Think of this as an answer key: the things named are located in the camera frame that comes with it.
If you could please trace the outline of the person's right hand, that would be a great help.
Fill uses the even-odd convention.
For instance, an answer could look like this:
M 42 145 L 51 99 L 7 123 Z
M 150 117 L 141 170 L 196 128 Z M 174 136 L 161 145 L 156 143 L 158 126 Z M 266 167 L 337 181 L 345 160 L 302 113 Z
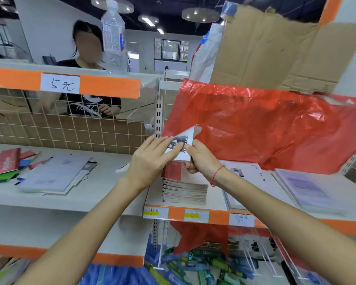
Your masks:
M 192 145 L 203 145 L 204 155 L 199 159 L 192 159 L 190 161 L 185 161 L 185 167 L 191 174 L 200 172 L 206 180 L 214 186 L 215 175 L 223 168 L 223 165 L 216 159 L 216 157 L 211 153 L 211 151 L 201 143 L 199 140 L 193 140 Z

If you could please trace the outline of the person's left hand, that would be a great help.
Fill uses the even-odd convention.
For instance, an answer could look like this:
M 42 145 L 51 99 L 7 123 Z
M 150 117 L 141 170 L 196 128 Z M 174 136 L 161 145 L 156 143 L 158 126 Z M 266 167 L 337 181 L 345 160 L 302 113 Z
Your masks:
M 151 185 L 165 166 L 162 166 L 162 154 L 173 137 L 166 137 L 159 145 L 145 145 L 145 142 L 135 151 L 125 179 L 129 188 L 142 191 Z M 173 150 L 181 150 L 183 143 L 178 143 Z

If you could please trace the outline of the white photo booklet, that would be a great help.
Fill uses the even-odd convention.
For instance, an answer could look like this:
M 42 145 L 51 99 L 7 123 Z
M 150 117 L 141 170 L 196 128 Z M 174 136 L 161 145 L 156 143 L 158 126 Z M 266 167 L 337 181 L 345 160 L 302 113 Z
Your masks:
M 202 131 L 202 128 L 198 125 L 195 125 L 189 129 L 185 130 L 184 132 L 176 135 L 164 153 L 170 152 L 172 149 L 174 149 L 176 147 L 176 145 L 178 143 L 183 143 L 182 149 L 180 150 L 179 154 L 173 159 L 173 161 L 189 162 L 191 157 L 190 157 L 189 153 L 186 152 L 185 145 L 186 144 L 192 145 L 194 137 L 196 135 L 200 134 L 201 131 Z

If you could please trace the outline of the person's right forearm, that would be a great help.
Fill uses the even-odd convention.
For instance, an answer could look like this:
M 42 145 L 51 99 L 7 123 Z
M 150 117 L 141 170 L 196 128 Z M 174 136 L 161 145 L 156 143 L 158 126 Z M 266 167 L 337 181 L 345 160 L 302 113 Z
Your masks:
M 241 202 L 299 259 L 332 285 L 356 285 L 356 241 L 226 168 L 215 184 Z

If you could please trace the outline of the person's left forearm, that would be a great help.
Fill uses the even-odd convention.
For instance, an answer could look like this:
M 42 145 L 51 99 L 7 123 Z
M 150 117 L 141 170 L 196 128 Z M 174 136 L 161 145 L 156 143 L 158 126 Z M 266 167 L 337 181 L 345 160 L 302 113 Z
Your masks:
M 14 285 L 77 285 L 124 210 L 152 183 L 153 179 L 121 178 Z

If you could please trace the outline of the stack of thin notebooks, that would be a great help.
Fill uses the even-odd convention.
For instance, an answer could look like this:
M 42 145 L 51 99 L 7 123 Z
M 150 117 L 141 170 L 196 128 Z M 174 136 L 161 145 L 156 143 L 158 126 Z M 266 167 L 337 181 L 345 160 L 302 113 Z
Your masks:
M 209 182 L 200 173 L 191 174 L 183 162 L 169 162 L 162 171 L 162 201 L 204 204 Z

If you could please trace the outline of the yellow shelf price tag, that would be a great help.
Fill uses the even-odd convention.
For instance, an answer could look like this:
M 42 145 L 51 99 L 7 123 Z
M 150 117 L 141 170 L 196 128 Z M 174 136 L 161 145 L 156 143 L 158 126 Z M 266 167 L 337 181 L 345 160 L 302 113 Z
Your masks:
M 143 218 L 153 220 L 169 220 L 169 208 L 158 206 L 144 206 Z
M 197 223 L 209 223 L 210 211 L 197 210 L 197 209 L 185 209 L 184 221 L 197 222 Z

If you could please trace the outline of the white shelf price tag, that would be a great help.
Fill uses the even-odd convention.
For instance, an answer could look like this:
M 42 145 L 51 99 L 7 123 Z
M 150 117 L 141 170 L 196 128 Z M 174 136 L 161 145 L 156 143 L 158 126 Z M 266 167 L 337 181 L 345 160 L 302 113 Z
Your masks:
M 228 225 L 254 228 L 255 227 L 255 216 L 248 215 L 248 214 L 230 213 Z

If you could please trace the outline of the white plastic bag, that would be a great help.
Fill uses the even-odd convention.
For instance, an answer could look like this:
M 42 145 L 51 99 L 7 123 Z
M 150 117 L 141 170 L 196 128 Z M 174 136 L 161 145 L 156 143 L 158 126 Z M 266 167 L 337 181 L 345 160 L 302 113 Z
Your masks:
M 224 25 L 212 23 L 196 49 L 190 67 L 189 80 L 208 84 L 222 40 Z

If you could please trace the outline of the white orange shelf unit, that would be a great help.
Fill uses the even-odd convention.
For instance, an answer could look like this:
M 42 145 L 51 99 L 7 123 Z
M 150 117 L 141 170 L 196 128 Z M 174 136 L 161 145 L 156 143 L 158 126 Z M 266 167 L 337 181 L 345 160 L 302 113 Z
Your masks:
M 39 89 L 41 74 L 80 75 L 82 81 L 106 81 L 104 73 L 81 72 L 73 68 L 35 65 L 21 60 L 0 60 L 0 88 L 30 91 Z M 80 150 L 0 144 L 0 152 L 11 148 L 38 152 L 34 162 L 58 154 L 90 156 L 98 164 L 66 195 L 22 193 L 16 180 L 0 183 L 0 255 L 13 258 L 40 258 L 58 239 L 90 211 L 124 175 L 115 172 L 131 160 L 130 154 L 87 152 Z M 204 204 L 173 204 L 162 202 L 162 179 L 144 190 L 125 209 L 94 258 L 94 263 L 138 267 L 143 264 L 153 219 L 143 218 L 144 206 L 169 208 L 169 220 L 184 222 L 185 209 L 208 210 L 209 224 L 228 225 L 229 214 L 250 214 L 229 211 L 224 193 L 209 189 Z

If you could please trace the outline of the pale lavender notebook stack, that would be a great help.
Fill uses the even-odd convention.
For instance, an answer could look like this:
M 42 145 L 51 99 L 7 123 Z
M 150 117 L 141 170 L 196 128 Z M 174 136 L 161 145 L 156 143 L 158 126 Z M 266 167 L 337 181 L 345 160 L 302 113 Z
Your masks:
M 18 177 L 15 186 L 25 193 L 66 195 L 86 179 L 97 164 L 86 155 L 58 154 Z

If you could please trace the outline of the clear plastic water bottle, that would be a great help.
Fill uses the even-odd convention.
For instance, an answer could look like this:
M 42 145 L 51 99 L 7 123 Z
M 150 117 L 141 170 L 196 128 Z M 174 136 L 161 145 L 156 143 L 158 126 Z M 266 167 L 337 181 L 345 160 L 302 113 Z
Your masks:
M 128 55 L 125 41 L 125 23 L 117 8 L 110 8 L 101 18 L 106 69 L 115 74 L 128 73 Z

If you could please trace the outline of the white paper price label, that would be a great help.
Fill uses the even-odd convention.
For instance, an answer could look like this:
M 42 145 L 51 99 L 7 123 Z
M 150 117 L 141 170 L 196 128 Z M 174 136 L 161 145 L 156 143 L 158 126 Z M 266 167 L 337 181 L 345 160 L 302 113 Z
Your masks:
M 80 76 L 56 73 L 42 73 L 40 91 L 64 94 L 80 93 Z

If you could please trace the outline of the pile of green blue packets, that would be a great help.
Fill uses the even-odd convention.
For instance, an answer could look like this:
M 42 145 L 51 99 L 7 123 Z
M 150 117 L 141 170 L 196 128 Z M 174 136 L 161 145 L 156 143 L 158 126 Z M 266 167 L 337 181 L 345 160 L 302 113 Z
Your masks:
M 195 248 L 178 253 L 177 247 L 147 249 L 144 258 L 148 285 L 194 285 L 188 273 L 197 275 L 199 285 L 246 285 L 259 268 L 255 258 L 235 256 L 226 259 L 219 251 Z

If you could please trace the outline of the red book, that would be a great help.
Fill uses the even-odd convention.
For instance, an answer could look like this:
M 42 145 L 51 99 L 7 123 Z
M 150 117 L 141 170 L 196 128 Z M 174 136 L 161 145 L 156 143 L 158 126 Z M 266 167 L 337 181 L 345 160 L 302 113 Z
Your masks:
M 19 168 L 21 148 L 3 150 L 0 153 L 0 174 Z

